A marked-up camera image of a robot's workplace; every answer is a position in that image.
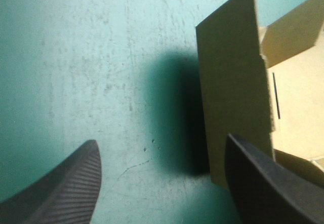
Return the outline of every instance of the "cardboard box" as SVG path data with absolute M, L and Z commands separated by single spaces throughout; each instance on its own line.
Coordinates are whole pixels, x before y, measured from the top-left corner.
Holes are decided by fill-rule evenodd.
M 323 21 L 324 0 L 307 0 L 258 28 L 255 0 L 229 0 L 196 27 L 213 182 L 227 186 L 235 133 L 324 186 Z

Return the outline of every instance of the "teal surface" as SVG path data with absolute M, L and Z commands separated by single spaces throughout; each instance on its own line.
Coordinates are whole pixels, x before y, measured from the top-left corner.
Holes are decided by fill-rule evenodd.
M 92 224 L 239 223 L 196 158 L 195 26 L 225 1 L 0 0 L 0 200 L 96 139 Z M 267 25 L 304 0 L 257 1 Z

